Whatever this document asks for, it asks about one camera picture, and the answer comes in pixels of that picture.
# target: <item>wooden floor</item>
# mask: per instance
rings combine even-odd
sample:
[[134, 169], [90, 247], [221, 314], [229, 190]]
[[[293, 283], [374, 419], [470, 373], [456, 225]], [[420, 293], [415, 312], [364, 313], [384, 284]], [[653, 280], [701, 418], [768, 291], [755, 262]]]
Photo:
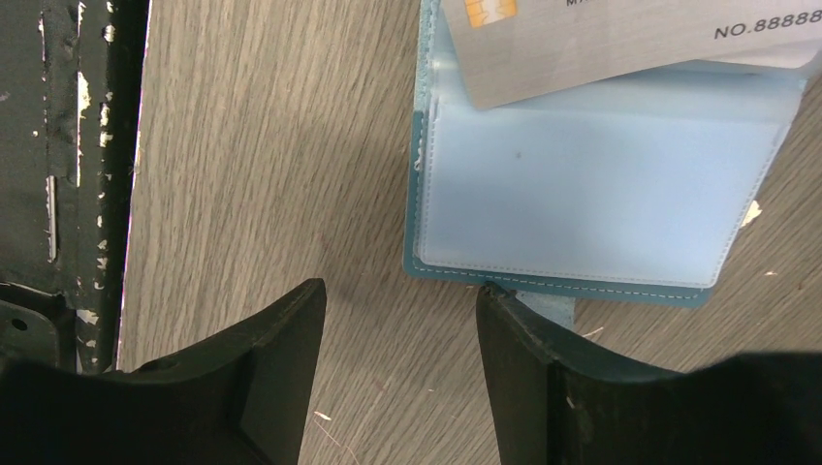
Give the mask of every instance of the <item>wooden floor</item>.
[[[153, 3], [120, 366], [323, 277], [301, 463], [498, 463], [476, 290], [400, 267], [418, 2]], [[681, 370], [822, 350], [820, 104], [816, 85], [710, 304], [583, 301], [577, 331]]]

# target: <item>chipped paint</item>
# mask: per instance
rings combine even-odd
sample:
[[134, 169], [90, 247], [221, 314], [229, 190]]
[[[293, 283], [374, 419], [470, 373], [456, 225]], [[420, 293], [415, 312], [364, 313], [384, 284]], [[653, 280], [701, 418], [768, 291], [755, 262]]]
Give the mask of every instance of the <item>chipped paint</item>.
[[78, 3], [78, 36], [79, 36], [79, 28], [82, 26], [82, 12], [85, 11], [85, 4], [82, 2]]
[[114, 26], [108, 25], [103, 32], [103, 39], [106, 40], [109, 44], [114, 42]]
[[100, 127], [109, 126], [109, 112], [111, 109], [108, 104], [100, 105]]
[[743, 219], [743, 224], [741, 225], [741, 228], [744, 228], [745, 226], [749, 225], [750, 222], [755, 220], [761, 214], [762, 209], [759, 208], [759, 202], [753, 201], [750, 204], [750, 208], [747, 210], [747, 213], [745, 213], [745, 217]]
[[78, 180], [77, 186], [79, 187], [80, 184], [80, 161], [82, 160], [82, 150], [79, 148], [80, 143], [80, 130], [79, 130], [79, 123], [80, 121], [85, 118], [83, 116], [83, 112], [91, 107], [91, 95], [88, 93], [88, 81], [85, 80], [85, 76], [82, 75], [82, 71], [78, 71], [78, 159], [77, 159], [77, 170], [78, 170]]
[[91, 310], [78, 310], [77, 314], [78, 318], [87, 325], [96, 325], [97, 321], [100, 320], [100, 317], [98, 317], [97, 314]]
[[40, 12], [40, 19], [37, 20], [37, 30], [40, 31], [40, 59], [46, 63], [46, 28], [43, 27], [43, 12]]
[[57, 260], [57, 199], [55, 192], [56, 179], [46, 178], [46, 215], [48, 217], [48, 261]]
[[112, 139], [114, 139], [114, 136], [112, 136], [111, 134], [107, 133], [106, 131], [101, 132], [100, 133], [100, 146], [105, 147], [106, 145], [109, 144], [109, 142]]

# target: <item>teal leather edge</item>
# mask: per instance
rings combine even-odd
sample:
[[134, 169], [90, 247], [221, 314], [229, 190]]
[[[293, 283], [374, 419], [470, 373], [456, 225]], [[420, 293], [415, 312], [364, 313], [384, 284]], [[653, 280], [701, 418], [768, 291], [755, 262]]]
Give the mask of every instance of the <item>teal leather edge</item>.
[[532, 293], [566, 295], [580, 298], [598, 298], [642, 303], [674, 305], [677, 307], [698, 307], [711, 295], [711, 289], [690, 289], [670, 286], [651, 286], [627, 283], [607, 283], [565, 278], [546, 278], [509, 273], [494, 273], [467, 269], [432, 266], [423, 263], [415, 255], [418, 233], [418, 216], [421, 173], [415, 165], [420, 155], [425, 153], [427, 133], [428, 94], [428, 50], [431, 39], [432, 12], [439, 7], [439, 0], [423, 0], [420, 10], [420, 39], [417, 62], [417, 83], [414, 104], [414, 122], [408, 163], [408, 199], [405, 208], [405, 241], [403, 244], [403, 267], [408, 275], [416, 278], [459, 281], [468, 284], [483, 284], [488, 281], [507, 289]]

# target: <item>white speck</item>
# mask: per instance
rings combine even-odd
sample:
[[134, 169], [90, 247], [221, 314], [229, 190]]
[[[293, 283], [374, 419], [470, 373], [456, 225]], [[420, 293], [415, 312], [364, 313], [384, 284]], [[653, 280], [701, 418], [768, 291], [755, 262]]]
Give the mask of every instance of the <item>white speck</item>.
[[106, 32], [103, 34], [103, 39], [106, 39], [106, 42], [109, 44], [114, 42], [114, 26], [110, 24], [106, 26]]
[[759, 208], [759, 202], [753, 201], [750, 204], [750, 208], [747, 210], [747, 213], [745, 213], [743, 225], [741, 226], [741, 228], [744, 228], [745, 226], [749, 225], [751, 221], [755, 220], [761, 214], [762, 210]]
[[43, 27], [43, 12], [37, 20], [37, 30], [40, 31], [40, 58], [46, 63], [46, 29]]
[[109, 125], [109, 111], [111, 109], [108, 105], [102, 104], [100, 106], [100, 127]]
[[593, 330], [592, 332], [589, 332], [588, 334], [583, 334], [583, 337], [590, 337], [590, 336], [593, 336], [594, 334], [598, 334], [599, 332], [601, 332], [603, 329], [605, 329], [605, 327], [604, 327], [604, 326], [599, 326], [598, 328], [596, 328], [596, 329], [595, 329], [595, 330]]
[[137, 130], [137, 144], [134, 147], [134, 176], [137, 177], [138, 172], [140, 172], [140, 129]]
[[100, 320], [100, 317], [91, 310], [78, 310], [78, 318], [87, 325], [96, 325], [97, 320]]
[[105, 147], [109, 143], [109, 140], [112, 139], [114, 139], [114, 136], [103, 131], [102, 133], [100, 133], [100, 146]]

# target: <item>black plastic part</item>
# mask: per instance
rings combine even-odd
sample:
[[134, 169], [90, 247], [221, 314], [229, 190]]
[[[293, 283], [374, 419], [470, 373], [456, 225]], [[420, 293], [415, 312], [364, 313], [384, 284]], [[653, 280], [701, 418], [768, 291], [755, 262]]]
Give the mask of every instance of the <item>black plastic part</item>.
[[822, 356], [689, 374], [608, 351], [488, 284], [477, 327], [502, 465], [822, 463]]
[[129, 374], [0, 357], [0, 463], [296, 464], [325, 307], [306, 281]]

